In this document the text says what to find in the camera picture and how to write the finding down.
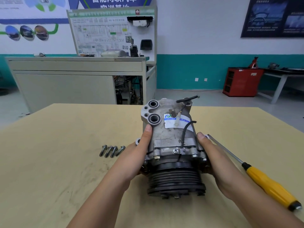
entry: compressor label sticker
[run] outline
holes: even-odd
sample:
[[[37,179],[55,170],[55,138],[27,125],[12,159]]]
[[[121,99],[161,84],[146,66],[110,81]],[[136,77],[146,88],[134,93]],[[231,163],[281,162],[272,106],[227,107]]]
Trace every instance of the compressor label sticker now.
[[[171,114],[164,114],[165,128],[181,128],[184,129],[188,122],[190,122],[190,118],[181,115],[178,126],[175,126],[176,118],[173,118]],[[187,130],[193,132],[192,125],[189,125]]]

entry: tan tabletop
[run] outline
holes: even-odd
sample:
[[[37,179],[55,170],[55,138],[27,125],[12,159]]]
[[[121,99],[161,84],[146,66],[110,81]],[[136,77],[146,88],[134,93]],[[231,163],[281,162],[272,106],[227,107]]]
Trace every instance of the tan tabletop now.
[[[53,104],[0,131],[0,227],[65,227],[115,158],[101,147],[142,134],[141,106]],[[196,131],[211,134],[304,203],[304,134],[259,108],[192,107]],[[118,227],[249,227],[203,174],[205,196],[162,200],[137,176],[124,194]],[[297,216],[304,220],[303,211]]]

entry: hand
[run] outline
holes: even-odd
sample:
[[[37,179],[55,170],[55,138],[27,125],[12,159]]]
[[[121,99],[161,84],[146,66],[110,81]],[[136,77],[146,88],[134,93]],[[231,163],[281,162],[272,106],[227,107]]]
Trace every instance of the hand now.
[[[210,174],[214,176],[223,195],[231,199],[234,189],[244,176],[221,148],[214,145],[201,132],[197,134],[197,138],[211,162],[212,172]]]
[[[135,142],[128,145],[119,155],[110,171],[118,171],[124,180],[131,181],[139,172],[146,156],[148,145],[152,137],[152,126],[147,125],[138,146]]]

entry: red tool cabinet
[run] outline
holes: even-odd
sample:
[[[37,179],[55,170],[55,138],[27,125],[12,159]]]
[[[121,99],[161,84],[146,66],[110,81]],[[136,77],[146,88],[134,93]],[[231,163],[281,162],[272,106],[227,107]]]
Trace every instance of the red tool cabinet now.
[[[228,68],[223,93],[230,97],[254,97],[264,69]]]

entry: bolt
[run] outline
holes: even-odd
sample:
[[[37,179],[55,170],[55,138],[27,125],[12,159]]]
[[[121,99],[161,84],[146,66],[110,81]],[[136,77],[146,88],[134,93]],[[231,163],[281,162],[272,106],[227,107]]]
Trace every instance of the bolt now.
[[[99,154],[99,157],[101,157],[101,156],[103,155],[103,152],[104,152],[107,148],[108,148],[107,145],[103,145],[103,146],[102,146],[102,150],[101,150],[101,152],[100,152],[100,154]]]
[[[108,157],[112,149],[113,149],[113,146],[109,146],[108,151],[105,153],[104,157]]]
[[[111,153],[111,155],[110,155],[111,158],[114,157],[114,154],[115,154],[115,151],[116,151],[116,150],[118,150],[118,148],[117,148],[117,146],[114,146],[113,151],[112,151],[112,153]]]
[[[125,150],[125,146],[122,146],[119,151],[117,151],[117,153],[115,154],[115,156],[117,157],[118,155],[120,155],[121,152],[123,152]]]
[[[174,154],[178,154],[178,153],[179,153],[179,150],[178,150],[178,149],[173,149],[173,153],[174,153]]]

